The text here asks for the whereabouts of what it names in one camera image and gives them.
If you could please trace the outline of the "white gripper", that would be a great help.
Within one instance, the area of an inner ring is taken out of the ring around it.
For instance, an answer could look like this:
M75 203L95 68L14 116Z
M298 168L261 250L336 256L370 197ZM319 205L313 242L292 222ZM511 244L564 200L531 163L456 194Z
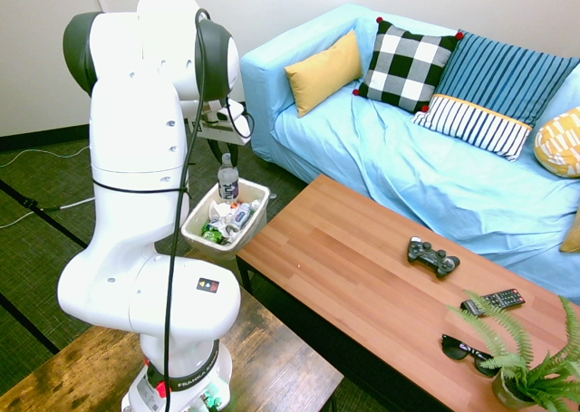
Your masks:
M218 159L218 141L227 143L233 166L237 165L239 158L238 145L246 145L251 139L250 127L243 115L234 118L233 121L229 118L214 122L202 120L198 124L197 133L201 138L208 140L209 148L216 159Z

